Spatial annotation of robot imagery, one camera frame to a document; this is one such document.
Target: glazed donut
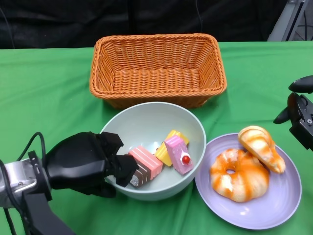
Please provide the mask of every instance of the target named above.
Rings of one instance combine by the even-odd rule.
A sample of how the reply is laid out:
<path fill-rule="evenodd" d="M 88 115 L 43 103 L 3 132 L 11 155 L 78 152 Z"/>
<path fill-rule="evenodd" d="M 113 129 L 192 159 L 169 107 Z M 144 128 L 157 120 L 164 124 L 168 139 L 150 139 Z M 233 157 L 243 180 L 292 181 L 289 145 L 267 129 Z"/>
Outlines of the glazed donut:
<path fill-rule="evenodd" d="M 235 202 L 261 197 L 268 189 L 269 172 L 251 153 L 227 149 L 211 167 L 211 185 L 220 195 Z"/>
<path fill-rule="evenodd" d="M 264 128 L 246 127 L 239 132 L 238 141 L 271 171 L 279 174 L 285 171 L 285 161 L 276 152 L 275 142 Z"/>

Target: green tablecloth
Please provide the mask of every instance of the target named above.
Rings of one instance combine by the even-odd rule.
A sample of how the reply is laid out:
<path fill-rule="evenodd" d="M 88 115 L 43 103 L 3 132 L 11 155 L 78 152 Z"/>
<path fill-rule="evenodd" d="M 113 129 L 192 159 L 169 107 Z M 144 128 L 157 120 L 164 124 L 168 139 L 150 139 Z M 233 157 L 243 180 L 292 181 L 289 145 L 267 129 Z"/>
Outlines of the green tablecloth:
<path fill-rule="evenodd" d="M 289 84 L 313 74 L 313 42 L 220 43 L 228 82 L 225 93 L 192 112 L 211 140 L 248 125 L 265 127 L 297 166 L 302 200 L 283 225 L 259 234 L 313 234 L 313 153 L 289 133 L 290 123 L 272 120 L 285 107 Z M 15 161 L 30 137 L 41 131 L 49 151 L 82 131 L 99 132 L 119 111 L 89 92 L 92 48 L 0 51 L 0 158 Z M 33 145 L 40 154 L 39 141 Z M 52 210 L 78 235 L 255 234 L 220 219 L 202 201 L 194 183 L 175 197 L 141 202 L 54 190 Z M 20 218 L 11 210 L 18 234 Z M 9 234 L 0 211 L 0 234 Z"/>

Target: light green bowl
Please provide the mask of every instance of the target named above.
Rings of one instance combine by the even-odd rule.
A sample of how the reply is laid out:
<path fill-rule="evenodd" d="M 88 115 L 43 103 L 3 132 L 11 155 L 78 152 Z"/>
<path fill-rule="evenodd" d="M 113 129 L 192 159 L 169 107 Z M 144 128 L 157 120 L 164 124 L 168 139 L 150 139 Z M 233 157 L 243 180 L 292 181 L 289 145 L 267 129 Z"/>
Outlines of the light green bowl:
<path fill-rule="evenodd" d="M 120 136 L 124 143 L 118 151 L 121 155 L 138 145 L 154 154 L 171 130 L 182 132 L 189 139 L 188 152 L 194 164 L 193 170 L 182 176 L 173 167 L 165 165 L 158 176 L 140 188 L 132 185 L 121 187 L 112 176 L 107 180 L 123 194 L 138 200 L 161 200 L 182 191 L 194 179 L 206 147 L 204 128 L 190 111 L 171 103 L 142 103 L 117 114 L 101 132 Z"/>

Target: red cherry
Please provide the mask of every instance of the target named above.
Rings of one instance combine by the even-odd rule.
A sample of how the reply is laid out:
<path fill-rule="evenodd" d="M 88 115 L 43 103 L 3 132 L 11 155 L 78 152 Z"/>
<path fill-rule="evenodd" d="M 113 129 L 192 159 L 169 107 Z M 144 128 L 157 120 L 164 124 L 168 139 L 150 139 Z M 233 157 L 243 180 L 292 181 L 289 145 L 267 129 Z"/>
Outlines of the red cherry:
<path fill-rule="evenodd" d="M 182 161 L 182 163 L 187 165 L 190 162 L 190 158 L 188 156 L 183 156 L 181 161 Z"/>

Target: black backdrop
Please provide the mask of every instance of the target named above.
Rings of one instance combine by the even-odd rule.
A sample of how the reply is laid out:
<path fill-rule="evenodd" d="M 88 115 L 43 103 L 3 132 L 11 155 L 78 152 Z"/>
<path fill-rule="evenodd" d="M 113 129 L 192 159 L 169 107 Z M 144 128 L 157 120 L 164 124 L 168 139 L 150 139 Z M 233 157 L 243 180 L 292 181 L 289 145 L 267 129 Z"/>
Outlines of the black backdrop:
<path fill-rule="evenodd" d="M 286 2 L 198 0 L 203 33 L 219 42 L 266 41 Z M 201 30 L 196 0 L 0 0 L 0 7 L 16 48 L 93 47 L 109 35 Z M 1 13 L 0 48 L 12 48 Z"/>

